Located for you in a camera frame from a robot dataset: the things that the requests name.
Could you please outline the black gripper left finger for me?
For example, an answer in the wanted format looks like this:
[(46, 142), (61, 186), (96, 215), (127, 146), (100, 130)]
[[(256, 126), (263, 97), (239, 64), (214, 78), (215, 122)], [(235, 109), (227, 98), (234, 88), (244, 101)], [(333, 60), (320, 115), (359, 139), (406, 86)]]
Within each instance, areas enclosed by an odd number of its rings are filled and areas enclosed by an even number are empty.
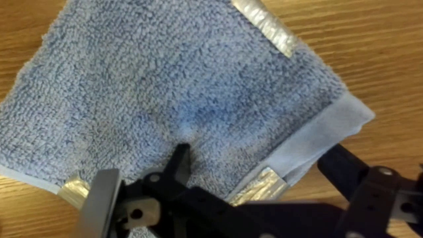
[(180, 184), (186, 184), (192, 175), (193, 155), (189, 145), (177, 145), (168, 162), (164, 176)]

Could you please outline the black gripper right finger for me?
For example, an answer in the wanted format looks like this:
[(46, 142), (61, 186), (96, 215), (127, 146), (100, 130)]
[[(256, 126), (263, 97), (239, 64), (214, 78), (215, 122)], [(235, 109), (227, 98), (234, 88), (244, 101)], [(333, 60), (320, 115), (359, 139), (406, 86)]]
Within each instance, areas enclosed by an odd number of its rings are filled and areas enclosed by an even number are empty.
[(367, 192), (370, 167), (341, 145), (324, 154), (317, 163), (325, 179), (350, 203), (373, 208)]

